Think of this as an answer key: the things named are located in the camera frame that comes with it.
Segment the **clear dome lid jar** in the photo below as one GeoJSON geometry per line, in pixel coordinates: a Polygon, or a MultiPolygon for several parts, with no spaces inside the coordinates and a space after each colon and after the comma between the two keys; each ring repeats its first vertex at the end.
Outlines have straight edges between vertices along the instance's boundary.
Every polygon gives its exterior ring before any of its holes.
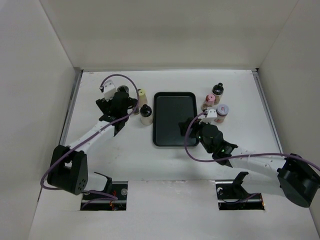
{"type": "Polygon", "coordinates": [[[121,85],[117,88],[118,92],[129,93],[129,87],[126,85],[121,85]]]}

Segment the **yellow cap spice bottle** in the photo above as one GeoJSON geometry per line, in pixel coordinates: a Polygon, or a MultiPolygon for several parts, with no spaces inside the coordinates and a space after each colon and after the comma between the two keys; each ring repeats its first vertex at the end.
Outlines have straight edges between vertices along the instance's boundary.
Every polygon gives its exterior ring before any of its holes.
{"type": "Polygon", "coordinates": [[[138,89],[138,99],[136,99],[135,104],[133,106],[134,108],[134,115],[138,115],[140,113],[140,109],[143,105],[148,104],[148,99],[146,96],[146,91],[142,88],[138,89]]]}

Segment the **black cap white bottle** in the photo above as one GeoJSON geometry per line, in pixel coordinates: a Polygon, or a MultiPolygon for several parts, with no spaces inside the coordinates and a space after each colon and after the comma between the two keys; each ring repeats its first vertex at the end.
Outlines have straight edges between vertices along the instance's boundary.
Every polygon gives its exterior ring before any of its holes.
{"type": "Polygon", "coordinates": [[[141,120],[141,123],[145,126],[149,126],[153,123],[152,108],[147,104],[144,104],[140,108],[140,120],[141,120]]]}

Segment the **pink cap spice bottle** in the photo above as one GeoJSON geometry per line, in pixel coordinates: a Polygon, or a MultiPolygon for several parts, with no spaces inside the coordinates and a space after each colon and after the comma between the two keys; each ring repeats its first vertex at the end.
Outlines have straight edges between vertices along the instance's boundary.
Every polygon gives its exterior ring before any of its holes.
{"type": "Polygon", "coordinates": [[[204,99],[204,102],[202,103],[201,105],[201,110],[204,112],[206,111],[208,108],[211,108],[214,103],[215,103],[215,95],[213,94],[208,94],[205,99],[204,99]]]}

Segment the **red label lid jar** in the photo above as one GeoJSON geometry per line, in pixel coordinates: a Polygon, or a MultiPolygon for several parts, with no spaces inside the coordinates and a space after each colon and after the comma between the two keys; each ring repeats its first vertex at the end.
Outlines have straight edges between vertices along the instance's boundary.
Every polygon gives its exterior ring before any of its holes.
{"type": "Polygon", "coordinates": [[[222,123],[229,114],[229,107],[226,104],[219,104],[216,109],[217,117],[214,120],[217,123],[222,123]]]}

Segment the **black cap brown spice bottle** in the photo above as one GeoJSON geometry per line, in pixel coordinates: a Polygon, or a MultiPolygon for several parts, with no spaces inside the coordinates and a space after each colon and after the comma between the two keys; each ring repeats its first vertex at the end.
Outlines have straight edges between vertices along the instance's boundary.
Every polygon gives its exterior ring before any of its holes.
{"type": "Polygon", "coordinates": [[[214,85],[211,92],[215,97],[214,105],[218,105],[221,101],[223,94],[224,94],[223,83],[219,82],[218,84],[214,85]]]}

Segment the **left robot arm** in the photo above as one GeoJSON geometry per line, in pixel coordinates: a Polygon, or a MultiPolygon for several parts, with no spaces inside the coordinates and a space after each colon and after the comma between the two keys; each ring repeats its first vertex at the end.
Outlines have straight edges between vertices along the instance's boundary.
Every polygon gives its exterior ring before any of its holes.
{"type": "Polygon", "coordinates": [[[105,200],[112,195],[112,179],[102,173],[90,173],[88,159],[122,130],[129,119],[128,110],[135,111],[138,100],[131,98],[127,92],[116,92],[111,99],[98,99],[96,104],[102,116],[78,140],[54,149],[50,168],[44,177],[49,185],[58,190],[74,195],[95,191],[100,199],[105,200]]]}

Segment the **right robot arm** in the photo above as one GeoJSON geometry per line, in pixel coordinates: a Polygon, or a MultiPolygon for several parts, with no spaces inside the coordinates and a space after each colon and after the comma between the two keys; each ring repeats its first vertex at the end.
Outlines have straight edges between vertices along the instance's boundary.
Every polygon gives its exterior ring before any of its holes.
{"type": "Polygon", "coordinates": [[[320,188],[320,168],[313,162],[291,153],[253,153],[224,140],[216,125],[198,117],[178,123],[181,136],[198,140],[211,154],[210,163],[245,169],[275,178],[284,196],[293,204],[308,208],[320,188]]]}

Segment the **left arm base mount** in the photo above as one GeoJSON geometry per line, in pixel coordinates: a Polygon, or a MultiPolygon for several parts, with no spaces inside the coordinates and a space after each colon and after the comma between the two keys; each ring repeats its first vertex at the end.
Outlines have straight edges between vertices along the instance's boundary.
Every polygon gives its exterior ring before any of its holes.
{"type": "Polygon", "coordinates": [[[82,194],[81,211],[125,211],[129,183],[113,181],[111,177],[93,172],[82,194]]]}

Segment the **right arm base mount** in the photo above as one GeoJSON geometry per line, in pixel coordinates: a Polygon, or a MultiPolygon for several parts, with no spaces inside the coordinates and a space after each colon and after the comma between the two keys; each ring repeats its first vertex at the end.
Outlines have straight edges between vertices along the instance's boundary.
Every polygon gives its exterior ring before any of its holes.
{"type": "Polygon", "coordinates": [[[220,211],[265,210],[261,193],[248,193],[242,186],[249,173],[240,172],[235,179],[216,180],[215,188],[220,211]]]}

